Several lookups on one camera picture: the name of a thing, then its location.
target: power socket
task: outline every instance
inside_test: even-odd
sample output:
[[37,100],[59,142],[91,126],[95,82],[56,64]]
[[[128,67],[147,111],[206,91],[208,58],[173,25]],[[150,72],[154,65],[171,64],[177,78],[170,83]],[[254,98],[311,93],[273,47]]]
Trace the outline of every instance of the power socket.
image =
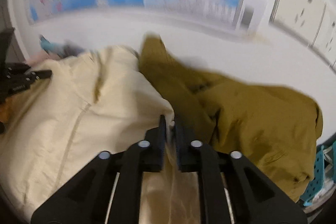
[[327,4],[313,48],[333,66],[336,62],[336,12]]
[[276,0],[271,21],[312,45],[325,5],[323,0]]

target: white cloth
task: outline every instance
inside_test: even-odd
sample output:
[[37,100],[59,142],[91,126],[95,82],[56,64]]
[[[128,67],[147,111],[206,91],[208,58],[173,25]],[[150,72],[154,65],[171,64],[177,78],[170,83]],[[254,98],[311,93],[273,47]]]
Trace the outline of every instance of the white cloth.
[[[8,131],[0,136],[0,184],[27,221],[100,151],[126,150],[158,126],[160,114],[171,124],[172,107],[137,62],[125,47],[47,60],[37,69],[51,69],[52,79],[15,98]],[[166,165],[162,173],[145,174],[141,223],[171,219],[173,168]]]

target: electrical outlet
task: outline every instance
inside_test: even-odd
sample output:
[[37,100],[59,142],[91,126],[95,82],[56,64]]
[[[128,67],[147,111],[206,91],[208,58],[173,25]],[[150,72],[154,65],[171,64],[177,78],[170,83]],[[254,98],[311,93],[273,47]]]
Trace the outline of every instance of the electrical outlet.
[[325,5],[323,0],[276,0],[271,21],[312,45]]
[[328,4],[325,7],[324,17],[319,33],[313,44],[333,66],[336,62],[336,12]]

